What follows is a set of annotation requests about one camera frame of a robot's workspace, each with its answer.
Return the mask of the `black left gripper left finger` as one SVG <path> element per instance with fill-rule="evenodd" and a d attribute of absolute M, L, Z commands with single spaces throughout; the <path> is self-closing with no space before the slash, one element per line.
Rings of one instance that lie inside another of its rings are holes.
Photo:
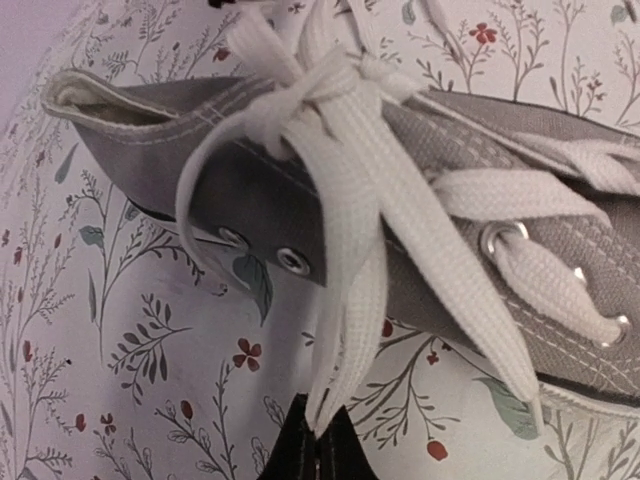
<path fill-rule="evenodd" d="M 307 396 L 292 400 L 283 426 L 263 470 L 263 480 L 317 478 L 316 438 L 306 422 Z"/>

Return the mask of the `grey sneaker with white laces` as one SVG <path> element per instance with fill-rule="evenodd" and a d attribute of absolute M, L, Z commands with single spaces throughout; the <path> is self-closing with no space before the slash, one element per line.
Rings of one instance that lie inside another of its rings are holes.
<path fill-rule="evenodd" d="M 427 90 L 367 10 L 341 44 L 317 1 L 296 44 L 256 2 L 245 79 L 117 88 L 66 70 L 42 97 L 201 267 L 224 242 L 319 284 L 307 421 L 354 395 L 387 314 L 477 349 L 536 426 L 545 405 L 639 415 L 639 140 L 579 117 Z"/>

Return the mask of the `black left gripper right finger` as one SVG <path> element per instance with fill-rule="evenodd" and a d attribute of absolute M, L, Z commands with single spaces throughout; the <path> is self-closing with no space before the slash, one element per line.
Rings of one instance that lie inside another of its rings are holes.
<path fill-rule="evenodd" d="M 319 480 L 378 480 L 348 411 L 341 408 L 317 441 Z"/>

